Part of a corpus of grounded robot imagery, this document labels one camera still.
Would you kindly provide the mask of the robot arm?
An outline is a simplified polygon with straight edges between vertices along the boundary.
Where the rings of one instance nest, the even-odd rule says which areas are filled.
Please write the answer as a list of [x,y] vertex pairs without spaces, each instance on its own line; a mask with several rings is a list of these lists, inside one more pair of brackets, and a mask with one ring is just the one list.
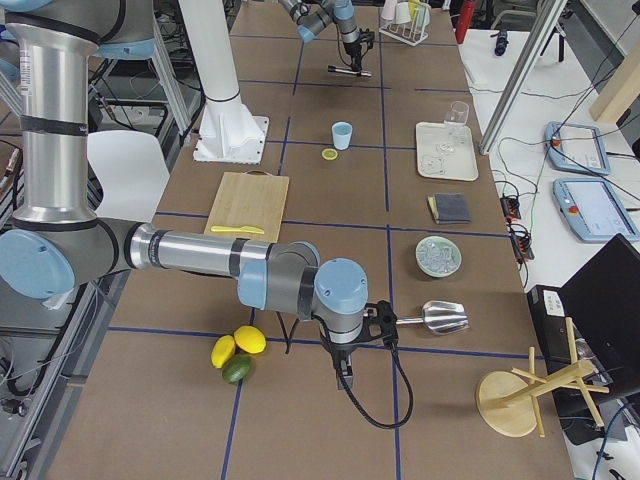
[[154,52],[147,1],[5,1],[19,45],[24,200],[1,237],[1,276],[46,299],[125,269],[176,269],[234,279],[249,307],[315,320],[339,385],[370,338],[368,282],[349,259],[322,261],[306,242],[278,244],[154,226],[169,179],[145,133],[91,133],[88,60]]
[[336,27],[338,56],[343,67],[329,65],[330,73],[369,78],[370,71],[362,67],[363,58],[373,48],[375,33],[361,29],[355,16],[355,8],[349,0],[301,1],[279,0],[302,41],[307,44],[316,39],[326,28]]

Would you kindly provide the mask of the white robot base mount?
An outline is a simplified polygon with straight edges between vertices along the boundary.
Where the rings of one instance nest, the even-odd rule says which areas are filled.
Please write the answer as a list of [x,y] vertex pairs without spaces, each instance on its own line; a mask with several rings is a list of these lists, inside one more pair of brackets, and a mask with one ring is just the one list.
[[243,137],[239,126],[227,126],[220,121],[219,132],[206,136],[206,127],[213,123],[204,118],[199,131],[199,140],[194,149],[193,159],[199,162],[222,162],[256,165],[261,162],[269,127],[269,118],[253,116],[256,129],[251,128],[250,135]]

